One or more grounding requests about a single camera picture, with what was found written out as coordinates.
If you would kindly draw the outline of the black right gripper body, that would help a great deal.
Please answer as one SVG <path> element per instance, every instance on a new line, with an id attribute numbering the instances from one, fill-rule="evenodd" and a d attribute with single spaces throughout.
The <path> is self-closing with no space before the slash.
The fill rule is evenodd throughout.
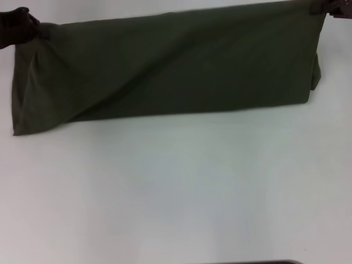
<path id="1" fill-rule="evenodd" d="M 334 0 L 329 1 L 329 14 L 334 18 L 352 19 L 351 17 L 351 0 Z"/>

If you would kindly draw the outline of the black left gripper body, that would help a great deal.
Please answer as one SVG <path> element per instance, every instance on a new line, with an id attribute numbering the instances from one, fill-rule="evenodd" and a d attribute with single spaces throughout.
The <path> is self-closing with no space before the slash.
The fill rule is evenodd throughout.
<path id="1" fill-rule="evenodd" d="M 39 27 L 40 22 L 27 7 L 1 12 L 1 49 L 33 40 L 39 35 Z"/>

